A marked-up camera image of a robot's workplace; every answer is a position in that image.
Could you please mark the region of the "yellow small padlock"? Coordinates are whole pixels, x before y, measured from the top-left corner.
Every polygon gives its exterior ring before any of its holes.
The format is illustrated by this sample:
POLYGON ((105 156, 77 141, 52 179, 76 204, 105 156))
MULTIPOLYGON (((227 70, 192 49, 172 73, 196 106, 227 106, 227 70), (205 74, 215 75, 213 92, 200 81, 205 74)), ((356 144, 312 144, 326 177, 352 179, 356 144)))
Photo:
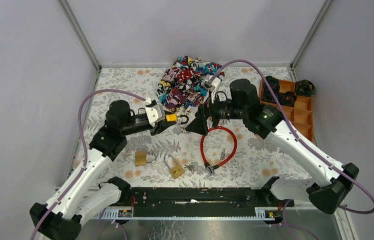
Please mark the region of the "yellow small padlock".
POLYGON ((167 114, 166 115, 166 121, 171 123, 177 123, 180 125, 185 125, 189 122, 189 117, 185 114, 167 114))

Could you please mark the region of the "brass padlock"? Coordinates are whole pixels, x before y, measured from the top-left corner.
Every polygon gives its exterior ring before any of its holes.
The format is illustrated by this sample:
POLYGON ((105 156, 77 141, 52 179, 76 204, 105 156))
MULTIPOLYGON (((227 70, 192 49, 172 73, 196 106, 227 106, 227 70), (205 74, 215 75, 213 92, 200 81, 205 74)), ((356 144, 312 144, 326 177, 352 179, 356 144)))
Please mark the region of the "brass padlock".
POLYGON ((151 151, 137 151, 135 153, 134 165, 136 167, 151 164, 157 160, 157 155, 151 151))
POLYGON ((164 156, 164 164, 169 169, 169 173, 173 177, 173 179, 177 179, 183 174, 185 174, 185 169, 182 165, 171 155, 167 154, 164 156))

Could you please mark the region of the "silver padlock key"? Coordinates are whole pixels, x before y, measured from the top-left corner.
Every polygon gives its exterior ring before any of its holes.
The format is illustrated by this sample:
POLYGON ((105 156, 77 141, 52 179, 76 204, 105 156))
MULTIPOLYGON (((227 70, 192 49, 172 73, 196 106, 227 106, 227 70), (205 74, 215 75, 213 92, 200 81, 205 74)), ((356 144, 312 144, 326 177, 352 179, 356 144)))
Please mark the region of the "silver padlock key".
POLYGON ((185 164, 184 165, 186 167, 186 169, 190 172, 195 172, 196 171, 196 166, 193 165, 193 164, 185 164))

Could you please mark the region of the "red cable lock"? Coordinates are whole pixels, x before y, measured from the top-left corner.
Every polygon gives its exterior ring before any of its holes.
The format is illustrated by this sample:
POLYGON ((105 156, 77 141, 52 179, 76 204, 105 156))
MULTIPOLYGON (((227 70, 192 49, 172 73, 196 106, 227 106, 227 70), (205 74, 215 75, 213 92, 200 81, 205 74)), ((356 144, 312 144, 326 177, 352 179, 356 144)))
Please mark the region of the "red cable lock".
POLYGON ((198 146, 198 164, 202 175, 214 175, 228 165, 236 156, 239 140, 234 130, 224 126, 211 128, 208 136, 201 136, 198 146), (220 160, 222 149, 226 149, 227 157, 220 160))

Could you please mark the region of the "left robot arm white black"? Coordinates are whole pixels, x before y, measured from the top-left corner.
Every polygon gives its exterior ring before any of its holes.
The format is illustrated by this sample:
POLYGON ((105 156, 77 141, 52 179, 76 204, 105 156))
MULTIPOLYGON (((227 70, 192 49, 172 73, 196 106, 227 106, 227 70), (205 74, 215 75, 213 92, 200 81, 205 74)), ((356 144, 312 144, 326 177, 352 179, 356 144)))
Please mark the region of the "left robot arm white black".
POLYGON ((116 177, 86 197, 97 179, 127 146, 127 135, 150 131, 156 135, 176 124, 176 114, 151 101, 144 113, 132 114, 128 102, 117 100, 106 112, 104 126, 94 135, 79 164, 62 187, 46 203, 35 203, 29 213, 35 232, 50 240, 74 240, 82 227, 105 207, 125 205, 130 199, 129 184, 116 177))

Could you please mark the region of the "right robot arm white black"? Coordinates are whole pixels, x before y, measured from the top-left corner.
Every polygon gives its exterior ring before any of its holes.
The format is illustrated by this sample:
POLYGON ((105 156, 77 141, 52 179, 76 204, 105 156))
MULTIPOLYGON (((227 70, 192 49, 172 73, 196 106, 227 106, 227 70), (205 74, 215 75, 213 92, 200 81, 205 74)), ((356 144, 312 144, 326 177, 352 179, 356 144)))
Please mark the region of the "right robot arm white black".
POLYGON ((218 126, 220 120, 242 120, 252 133, 280 148, 295 160, 310 176, 309 180, 272 177, 261 193, 263 203, 274 206, 280 200, 311 202, 317 209, 333 214, 353 187, 359 168, 353 163, 337 160, 324 163, 324 156, 312 142, 293 126, 272 105, 262 104, 255 85, 245 78, 230 83, 231 98, 218 97, 200 104, 195 118, 187 125, 188 132, 207 135, 207 120, 218 126))

